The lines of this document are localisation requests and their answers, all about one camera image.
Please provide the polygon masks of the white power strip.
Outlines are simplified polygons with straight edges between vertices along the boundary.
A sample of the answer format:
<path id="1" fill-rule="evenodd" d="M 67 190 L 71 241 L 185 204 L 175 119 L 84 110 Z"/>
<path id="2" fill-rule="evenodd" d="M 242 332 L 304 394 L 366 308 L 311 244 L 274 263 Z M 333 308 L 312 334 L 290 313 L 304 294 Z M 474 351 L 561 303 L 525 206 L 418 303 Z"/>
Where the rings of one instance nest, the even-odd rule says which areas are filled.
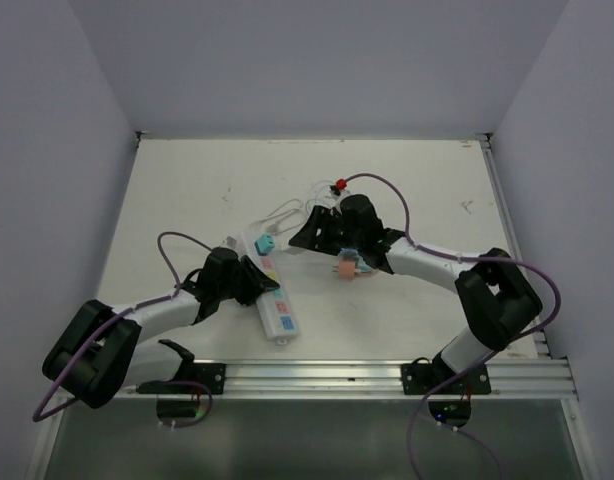
<path id="1" fill-rule="evenodd" d="M 284 346 L 300 335 L 300 328 L 292 311 L 288 292 L 281 280 L 275 258 L 276 247 L 267 256 L 260 256 L 256 252 L 254 242 L 262 234 L 265 233 L 249 227 L 241 233 L 239 245 L 243 254 L 249 256 L 265 274 L 280 284 L 278 290 L 261 295 L 256 301 L 256 306 L 267 339 Z"/>

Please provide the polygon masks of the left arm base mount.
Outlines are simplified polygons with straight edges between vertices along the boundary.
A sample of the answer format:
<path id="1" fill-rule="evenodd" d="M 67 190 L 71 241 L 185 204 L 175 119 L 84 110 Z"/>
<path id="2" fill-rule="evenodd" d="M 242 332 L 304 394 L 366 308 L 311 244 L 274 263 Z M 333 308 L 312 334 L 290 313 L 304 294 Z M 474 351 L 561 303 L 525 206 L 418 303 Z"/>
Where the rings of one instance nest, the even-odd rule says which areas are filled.
<path id="1" fill-rule="evenodd" d="M 156 402 L 158 421 L 171 431 L 206 420 L 213 410 L 214 397 L 223 393 L 226 365 L 197 363 L 191 351 L 172 340 L 160 339 L 141 347 L 132 367 L 138 373 L 138 394 L 188 396 L 186 400 Z"/>

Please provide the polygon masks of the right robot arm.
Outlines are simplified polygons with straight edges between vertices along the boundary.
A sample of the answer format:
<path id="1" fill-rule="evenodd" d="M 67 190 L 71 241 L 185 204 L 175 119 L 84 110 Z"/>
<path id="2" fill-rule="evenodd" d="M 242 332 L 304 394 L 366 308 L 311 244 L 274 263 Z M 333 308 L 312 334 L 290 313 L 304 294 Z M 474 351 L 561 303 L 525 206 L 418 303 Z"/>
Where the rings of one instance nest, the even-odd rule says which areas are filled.
<path id="1" fill-rule="evenodd" d="M 432 360 L 432 379 L 444 392 L 463 386 L 470 365 L 505 350 L 543 309 L 507 252 L 493 248 L 473 261 L 454 253 L 433 255 L 427 247 L 413 246 L 403 231 L 385 227 L 365 195 L 348 196 L 333 208 L 314 207 L 289 245 L 331 256 L 352 249 L 374 270 L 456 294 L 467 326 Z"/>

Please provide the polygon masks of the orange charger plug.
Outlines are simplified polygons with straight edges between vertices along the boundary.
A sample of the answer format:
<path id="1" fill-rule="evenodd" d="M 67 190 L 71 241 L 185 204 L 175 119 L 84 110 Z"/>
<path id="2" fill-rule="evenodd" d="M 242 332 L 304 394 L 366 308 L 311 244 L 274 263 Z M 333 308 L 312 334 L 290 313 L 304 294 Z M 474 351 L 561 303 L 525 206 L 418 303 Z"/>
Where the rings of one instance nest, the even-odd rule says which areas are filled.
<path id="1" fill-rule="evenodd" d="M 353 260 L 342 259 L 333 268 L 334 273 L 343 280 L 353 280 L 360 274 L 357 264 Z"/>

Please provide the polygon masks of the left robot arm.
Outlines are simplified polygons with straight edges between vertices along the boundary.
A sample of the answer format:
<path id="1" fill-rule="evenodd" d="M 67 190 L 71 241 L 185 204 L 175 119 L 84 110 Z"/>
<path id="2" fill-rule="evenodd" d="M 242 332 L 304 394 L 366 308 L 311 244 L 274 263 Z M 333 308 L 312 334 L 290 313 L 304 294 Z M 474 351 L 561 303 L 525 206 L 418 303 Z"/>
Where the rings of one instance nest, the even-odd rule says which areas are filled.
<path id="1" fill-rule="evenodd" d="M 199 324 L 224 301 L 251 306 L 279 284 L 248 256 L 217 247 L 174 290 L 134 306 L 85 302 L 44 360 L 43 375 L 92 409 L 145 383 L 193 392 L 194 355 L 164 333 Z"/>

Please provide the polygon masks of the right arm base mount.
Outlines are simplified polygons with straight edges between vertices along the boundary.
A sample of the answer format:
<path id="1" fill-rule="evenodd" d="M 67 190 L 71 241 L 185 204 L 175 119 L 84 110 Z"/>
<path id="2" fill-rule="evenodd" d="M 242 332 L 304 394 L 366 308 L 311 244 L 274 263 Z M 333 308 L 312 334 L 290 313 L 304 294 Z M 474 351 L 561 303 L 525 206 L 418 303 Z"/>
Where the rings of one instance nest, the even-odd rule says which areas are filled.
<path id="1" fill-rule="evenodd" d="M 400 365 L 403 393 L 408 396 L 427 394 L 454 375 L 455 372 L 442 363 L 440 357 L 433 360 L 419 357 Z M 461 428 L 471 418 L 472 397 L 491 393 L 487 367 L 480 366 L 437 392 L 437 395 L 450 396 L 450 400 L 428 400 L 426 407 L 435 421 Z"/>

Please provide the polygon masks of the mint green charger plug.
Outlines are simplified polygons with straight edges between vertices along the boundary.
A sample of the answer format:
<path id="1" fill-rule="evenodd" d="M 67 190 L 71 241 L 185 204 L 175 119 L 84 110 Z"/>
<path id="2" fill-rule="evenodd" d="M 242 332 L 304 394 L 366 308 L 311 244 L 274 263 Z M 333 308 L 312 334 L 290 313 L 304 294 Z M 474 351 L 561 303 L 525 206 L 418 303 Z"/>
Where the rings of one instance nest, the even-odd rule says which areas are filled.
<path id="1" fill-rule="evenodd" d="M 361 257 L 355 260 L 355 276 L 370 277 L 376 274 L 376 271 L 370 267 Z"/>

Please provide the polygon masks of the teal dual usb charger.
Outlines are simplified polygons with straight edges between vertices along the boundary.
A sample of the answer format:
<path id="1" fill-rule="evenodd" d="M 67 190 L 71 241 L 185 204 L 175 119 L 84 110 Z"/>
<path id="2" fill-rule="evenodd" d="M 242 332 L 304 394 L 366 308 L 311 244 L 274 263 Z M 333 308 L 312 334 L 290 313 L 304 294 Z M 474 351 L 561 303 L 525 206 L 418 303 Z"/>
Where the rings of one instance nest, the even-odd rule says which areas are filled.
<path id="1" fill-rule="evenodd" d="M 267 256 L 275 249 L 276 242 L 271 234 L 265 233 L 256 239 L 254 247 L 258 255 Z"/>

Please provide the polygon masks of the light blue charger plug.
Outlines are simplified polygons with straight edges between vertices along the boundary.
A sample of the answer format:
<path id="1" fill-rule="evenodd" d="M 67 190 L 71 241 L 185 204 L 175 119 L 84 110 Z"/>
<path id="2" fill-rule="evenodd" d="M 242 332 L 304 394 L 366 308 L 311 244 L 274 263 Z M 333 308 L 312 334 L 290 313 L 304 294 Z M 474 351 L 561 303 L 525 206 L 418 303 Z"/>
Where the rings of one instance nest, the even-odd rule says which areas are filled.
<path id="1" fill-rule="evenodd" d="M 342 248 L 338 254 L 338 257 L 344 261 L 358 262 L 360 255 L 357 249 Z"/>

